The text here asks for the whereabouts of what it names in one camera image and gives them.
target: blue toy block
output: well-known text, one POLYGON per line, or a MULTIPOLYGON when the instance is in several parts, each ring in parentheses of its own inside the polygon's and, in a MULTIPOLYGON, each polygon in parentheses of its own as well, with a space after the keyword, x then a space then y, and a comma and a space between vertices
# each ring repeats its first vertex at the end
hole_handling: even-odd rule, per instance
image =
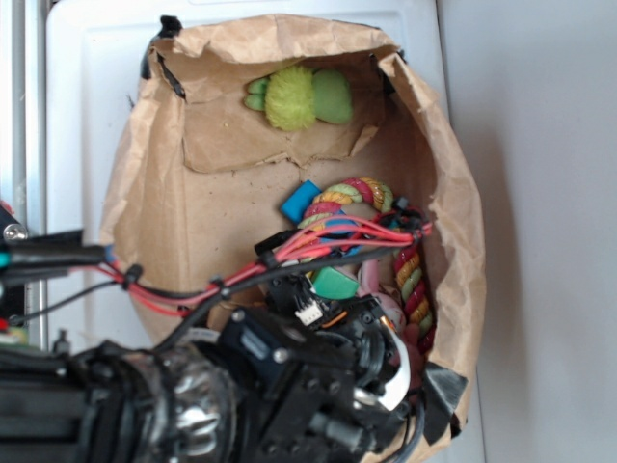
POLYGON ((295 225, 302 222, 305 210, 310 206, 315 196, 321 190, 312 181, 305 181, 281 206, 282 214, 295 225))

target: lime green plush toy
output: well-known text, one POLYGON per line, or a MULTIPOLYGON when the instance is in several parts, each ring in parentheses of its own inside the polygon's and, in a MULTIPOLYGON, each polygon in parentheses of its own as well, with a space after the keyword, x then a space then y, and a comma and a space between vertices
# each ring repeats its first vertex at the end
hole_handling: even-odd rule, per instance
POLYGON ((251 82, 244 103, 285 131, 308 128, 316 119, 348 123, 354 115, 349 82, 334 69, 281 69, 251 82))

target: screw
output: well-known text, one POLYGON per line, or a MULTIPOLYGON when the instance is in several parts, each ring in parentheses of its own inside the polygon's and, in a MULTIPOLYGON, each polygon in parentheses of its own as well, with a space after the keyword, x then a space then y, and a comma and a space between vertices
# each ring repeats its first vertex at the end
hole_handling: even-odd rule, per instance
POLYGON ((244 320, 244 316, 244 311, 235 311, 231 314, 231 319, 236 323, 240 323, 242 320, 244 320))
POLYGON ((330 383, 328 386, 328 393, 330 393, 330 395, 337 395, 338 391, 340 391, 340 383, 338 381, 330 383))
POLYGON ((291 453, 292 455, 295 455, 299 451, 300 451, 300 444, 298 444, 297 442, 292 442, 291 445, 289 446, 289 453, 291 453))
POLYGON ((272 353, 272 358, 277 364, 284 364, 287 360, 289 360, 289 351, 279 347, 272 353))
POLYGON ((315 392, 319 389, 319 379, 317 378, 310 378, 306 383, 305 383, 305 387, 312 392, 315 392))
POLYGON ((274 442, 271 442, 270 444, 266 445, 263 450, 269 455, 274 455, 277 452, 277 445, 274 442))

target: metal frame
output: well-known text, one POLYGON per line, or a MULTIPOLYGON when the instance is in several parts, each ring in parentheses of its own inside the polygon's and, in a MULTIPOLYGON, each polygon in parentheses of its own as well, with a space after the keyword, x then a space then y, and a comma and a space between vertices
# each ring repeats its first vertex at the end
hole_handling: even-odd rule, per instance
MULTIPOLYGON (((0 0, 0 198, 31 234, 46 231, 45 21, 50 0, 0 0)), ((46 305, 45 282, 26 286, 26 313, 46 305)), ((48 347, 47 319, 29 326, 48 347)))
MULTIPOLYGON (((32 234, 45 234, 46 229, 46 98, 45 98, 45 23, 50 0, 25 2, 25 164, 26 225, 32 234)), ((47 305, 46 282, 26 288, 26 313, 37 312, 47 305)), ((29 327, 30 342, 48 348, 47 317, 37 318, 29 327)))

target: rope toy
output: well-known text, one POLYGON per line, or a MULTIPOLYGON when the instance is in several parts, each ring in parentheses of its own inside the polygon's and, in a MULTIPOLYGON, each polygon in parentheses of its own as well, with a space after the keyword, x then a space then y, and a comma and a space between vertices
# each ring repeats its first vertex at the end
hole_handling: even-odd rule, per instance
MULTIPOLYGON (((338 214, 344 205, 352 203, 371 204, 384 214, 392 210, 393 200, 392 190, 382 181, 371 177, 348 178, 317 195, 305 211, 298 228, 305 229, 317 220, 338 214)), ((426 283, 422 278, 417 246, 410 246, 398 253, 394 261, 394 272, 403 300, 402 312, 407 323, 418 326, 416 342, 420 353, 424 354, 433 346, 435 317, 426 297, 426 283)), ((398 320, 395 324, 399 332, 404 328, 398 320)))
POLYGON ((344 205, 351 203, 371 204, 384 213, 391 211, 393 201, 392 190, 382 181, 370 177, 348 178, 317 195, 298 228, 305 229, 319 219, 338 214, 344 205))

